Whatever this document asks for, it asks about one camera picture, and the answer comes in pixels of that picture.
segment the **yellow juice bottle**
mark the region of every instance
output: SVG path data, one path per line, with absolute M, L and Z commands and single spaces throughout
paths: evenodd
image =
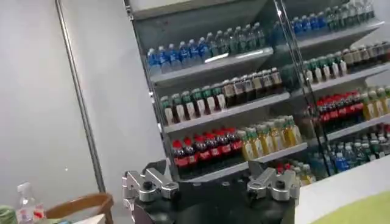
M 387 97 L 386 97 L 386 91 L 384 87 L 379 87 L 377 89 L 377 96 L 379 98 L 380 103 L 382 104 L 382 109 L 384 114 L 388 114 L 389 110 L 388 110 L 388 105 L 386 103 Z
M 249 142 L 252 144 L 252 148 L 258 157 L 265 156 L 263 146 L 260 139 L 257 137 L 256 128 L 248 128 L 247 135 L 249 136 Z
M 243 157 L 244 157 L 244 159 L 246 161 L 250 161 L 250 160 L 255 159 L 256 158 L 255 152 L 252 148 L 252 145 L 248 141 L 248 137 L 246 135 L 246 132 L 242 131 L 242 130 L 238 130 L 237 134 L 238 134 L 239 138 L 241 139 L 241 141 L 243 142 Z
M 368 98 L 368 93 L 363 92 L 360 94 L 360 99 L 363 101 L 363 116 L 366 121 L 371 120 L 372 118 L 375 117 L 375 111 L 374 111 L 374 106 L 370 99 Z
M 272 145 L 274 146 L 274 152 L 284 149 L 282 137 L 279 134 L 275 126 L 275 122 L 269 121 L 267 122 L 268 127 L 270 128 L 270 136 L 272 138 Z
M 289 126 L 291 127 L 292 135 L 294 136 L 296 145 L 303 143 L 302 135 L 300 134 L 299 127 L 294 122 L 293 116 L 288 116 Z
M 368 96 L 374 106 L 375 117 L 380 117 L 385 115 L 385 112 L 383 111 L 382 103 L 380 102 L 377 96 L 377 92 L 374 89 L 372 89 L 368 92 Z

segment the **blue water bottle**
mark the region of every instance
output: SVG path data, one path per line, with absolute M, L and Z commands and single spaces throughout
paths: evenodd
M 191 66 L 190 50 L 188 49 L 184 41 L 180 42 L 179 56 L 182 61 L 183 68 L 188 68 Z
M 188 46 L 190 47 L 191 64 L 192 65 L 202 64 L 202 59 L 200 58 L 199 49 L 194 39 L 190 39 L 190 42 L 188 42 Z
M 174 44 L 169 45 L 169 60 L 171 61 L 171 68 L 173 71 L 180 70 L 182 68 L 182 62 L 180 61 L 179 53 L 175 49 Z
M 211 52 L 210 48 L 208 47 L 208 44 L 205 41 L 204 37 L 201 37 L 199 39 L 199 44 L 197 45 L 199 49 L 200 57 L 202 58 L 202 61 L 207 60 L 208 58 L 211 58 Z
M 158 60 L 158 56 L 153 48 L 149 49 L 147 53 L 147 65 L 150 75 L 161 74 L 161 66 Z

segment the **plastic bottle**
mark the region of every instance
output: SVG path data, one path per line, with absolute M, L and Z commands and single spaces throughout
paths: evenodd
M 227 29 L 227 36 L 228 36 L 228 46 L 229 46 L 229 53 L 232 55 L 235 55 L 238 53 L 238 40 L 236 39 L 236 35 L 233 33 L 232 28 Z
M 171 72 L 172 71 L 171 63 L 169 62 L 169 57 L 165 52 L 164 46 L 158 47 L 158 51 L 159 51 L 158 59 L 160 61 L 162 73 Z
M 246 161 L 250 161 L 256 158 L 255 151 L 252 148 L 251 143 L 248 141 L 248 137 L 245 131 L 237 131 L 239 138 L 243 143 L 243 156 Z
M 150 48 L 147 53 L 147 64 L 150 75 L 159 75 L 162 73 L 160 61 L 158 60 L 158 56 L 153 48 Z
M 187 120 L 192 120 L 196 118 L 196 111 L 194 103 L 191 101 L 191 96 L 189 91 L 184 91 L 182 93 L 182 102 L 184 105 L 184 112 L 186 113 Z
M 210 47 L 206 43 L 204 37 L 201 37 L 199 39 L 198 51 L 199 51 L 200 57 L 202 58 L 202 62 L 204 62 L 205 60 L 211 58 Z
M 221 30 L 217 31 L 215 42 L 217 43 L 219 54 L 226 54 L 229 52 L 227 41 L 225 40 L 224 33 Z
M 44 218 L 43 205 L 34 197 L 29 182 L 20 184 L 18 193 L 19 200 L 16 208 L 18 224 L 33 224 Z
M 183 68 L 190 67 L 191 66 L 190 50 L 188 49 L 188 47 L 184 41 L 180 42 L 179 55 L 180 55 L 180 58 L 182 59 L 182 67 Z
M 208 44 L 210 51 L 211 51 L 211 56 L 215 57 L 219 55 L 218 52 L 218 45 L 217 42 L 214 39 L 213 33 L 208 33 L 206 37 L 206 43 Z
M 166 123 L 168 125 L 175 124 L 175 117 L 172 110 L 172 105 L 168 99 L 168 96 L 163 96 L 160 99 L 161 106 L 163 107 Z

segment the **red cap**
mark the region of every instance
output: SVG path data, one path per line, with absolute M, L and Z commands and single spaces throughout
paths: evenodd
M 173 146 L 175 149 L 181 149 L 181 148 L 183 147 L 183 146 L 182 146 L 182 143 L 181 143 L 179 140 L 173 141 L 172 146 Z

